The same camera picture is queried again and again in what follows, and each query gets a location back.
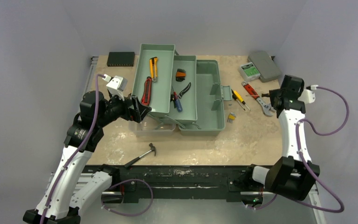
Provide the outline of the red black utility knife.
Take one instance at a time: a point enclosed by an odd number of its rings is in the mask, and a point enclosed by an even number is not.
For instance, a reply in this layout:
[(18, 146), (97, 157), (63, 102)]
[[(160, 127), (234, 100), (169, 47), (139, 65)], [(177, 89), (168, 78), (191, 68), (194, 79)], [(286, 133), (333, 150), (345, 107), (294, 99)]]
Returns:
[(147, 77), (144, 83), (144, 92), (141, 98), (141, 103), (143, 105), (148, 106), (151, 102), (151, 86), (152, 86), (152, 78)]

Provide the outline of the black pruning shears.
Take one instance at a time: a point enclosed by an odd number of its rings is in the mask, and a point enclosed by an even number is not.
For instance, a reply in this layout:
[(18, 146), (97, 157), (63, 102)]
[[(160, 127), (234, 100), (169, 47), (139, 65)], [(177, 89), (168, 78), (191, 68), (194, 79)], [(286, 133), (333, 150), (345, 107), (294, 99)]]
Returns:
[[(177, 95), (178, 99), (182, 98), (191, 88), (191, 82), (189, 82), (189, 84)], [(170, 101), (175, 101), (175, 96), (172, 93), (171, 94), (171, 100)]]

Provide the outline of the yellow handled screwdriver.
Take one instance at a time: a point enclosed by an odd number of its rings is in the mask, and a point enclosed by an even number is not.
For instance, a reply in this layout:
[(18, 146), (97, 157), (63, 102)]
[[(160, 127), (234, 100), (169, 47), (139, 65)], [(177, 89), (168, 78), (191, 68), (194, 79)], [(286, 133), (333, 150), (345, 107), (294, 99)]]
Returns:
[(232, 90), (232, 93), (235, 94), (236, 97), (240, 100), (240, 102), (245, 106), (245, 108), (247, 108), (250, 111), (250, 108), (248, 107), (244, 99), (241, 97), (241, 95), (235, 90)]

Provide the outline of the blue red screwdriver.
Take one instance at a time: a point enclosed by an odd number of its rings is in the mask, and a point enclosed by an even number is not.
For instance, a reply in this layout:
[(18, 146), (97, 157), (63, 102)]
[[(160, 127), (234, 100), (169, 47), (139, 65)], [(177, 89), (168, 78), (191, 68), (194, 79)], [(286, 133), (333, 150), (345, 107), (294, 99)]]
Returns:
[(176, 94), (176, 92), (174, 91), (173, 94), (172, 94), (172, 100), (174, 102), (174, 107), (177, 109), (178, 112), (182, 112), (183, 111), (183, 108), (182, 108), (182, 105), (181, 105), (181, 102)]

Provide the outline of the yellow clip hex key set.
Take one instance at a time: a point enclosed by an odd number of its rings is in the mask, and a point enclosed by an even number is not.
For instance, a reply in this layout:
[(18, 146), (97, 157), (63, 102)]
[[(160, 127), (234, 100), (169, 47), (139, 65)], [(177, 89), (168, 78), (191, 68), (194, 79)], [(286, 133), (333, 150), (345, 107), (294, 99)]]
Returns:
[(234, 113), (230, 113), (227, 118), (227, 122), (232, 124), (232, 122), (236, 119), (236, 115)]

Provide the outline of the yellow handled pliers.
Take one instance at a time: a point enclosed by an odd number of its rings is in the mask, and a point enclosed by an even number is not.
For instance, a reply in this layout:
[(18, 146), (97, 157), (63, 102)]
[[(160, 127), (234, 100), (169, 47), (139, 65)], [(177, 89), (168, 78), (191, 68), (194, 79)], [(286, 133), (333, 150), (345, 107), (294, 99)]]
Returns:
[(158, 62), (157, 57), (152, 57), (149, 59), (150, 74), (151, 74), (151, 79), (153, 82), (156, 82), (157, 78), (158, 78), (157, 62)]

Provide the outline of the translucent green tool box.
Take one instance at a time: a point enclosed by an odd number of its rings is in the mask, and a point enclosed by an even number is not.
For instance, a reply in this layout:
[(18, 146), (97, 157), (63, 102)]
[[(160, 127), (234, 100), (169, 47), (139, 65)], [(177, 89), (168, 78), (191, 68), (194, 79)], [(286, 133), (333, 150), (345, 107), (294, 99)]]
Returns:
[[(149, 59), (157, 57), (158, 78), (151, 86), (151, 111), (141, 123), (130, 125), (138, 137), (164, 136), (178, 128), (185, 136), (216, 136), (225, 129), (224, 103), (230, 101), (231, 87), (220, 79), (216, 60), (200, 60), (196, 56), (177, 53), (173, 44), (140, 46), (133, 94), (142, 98), (144, 83), (151, 77)], [(186, 71), (183, 82), (175, 80), (177, 69)], [(180, 98), (183, 108), (178, 112), (171, 100), (191, 82), (190, 90)]]

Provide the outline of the orange hex key set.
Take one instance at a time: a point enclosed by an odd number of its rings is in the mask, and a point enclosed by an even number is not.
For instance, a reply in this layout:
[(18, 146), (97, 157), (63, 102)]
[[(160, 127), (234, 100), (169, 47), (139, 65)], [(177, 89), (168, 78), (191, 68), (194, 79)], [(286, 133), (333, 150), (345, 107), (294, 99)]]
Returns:
[(175, 74), (175, 80), (177, 82), (183, 82), (186, 79), (186, 71), (184, 69), (177, 69)]

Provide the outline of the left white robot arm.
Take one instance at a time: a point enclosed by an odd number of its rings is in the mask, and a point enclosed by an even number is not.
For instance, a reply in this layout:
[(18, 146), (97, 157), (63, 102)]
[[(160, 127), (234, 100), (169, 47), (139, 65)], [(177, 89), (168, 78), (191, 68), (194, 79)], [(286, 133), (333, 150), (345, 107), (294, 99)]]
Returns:
[(78, 180), (102, 139), (103, 128), (118, 118), (140, 123), (151, 111), (134, 95), (124, 99), (104, 98), (100, 91), (83, 95), (80, 111), (67, 130), (59, 166), (45, 195), (35, 209), (27, 210), (27, 224), (78, 224), (81, 215), (104, 190), (120, 186), (120, 171), (103, 164), (81, 190), (75, 192)]

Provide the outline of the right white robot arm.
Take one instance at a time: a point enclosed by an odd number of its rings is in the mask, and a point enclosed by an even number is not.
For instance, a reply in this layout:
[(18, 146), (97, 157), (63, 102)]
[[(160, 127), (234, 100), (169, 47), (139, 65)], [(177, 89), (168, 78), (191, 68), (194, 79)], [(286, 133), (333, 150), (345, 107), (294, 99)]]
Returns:
[(271, 168), (254, 166), (251, 173), (244, 175), (247, 189), (263, 185), (266, 191), (302, 201), (315, 184), (320, 167), (312, 163), (306, 146), (306, 108), (300, 100), (304, 87), (303, 79), (285, 75), (280, 88), (269, 91), (282, 130), (282, 156)]

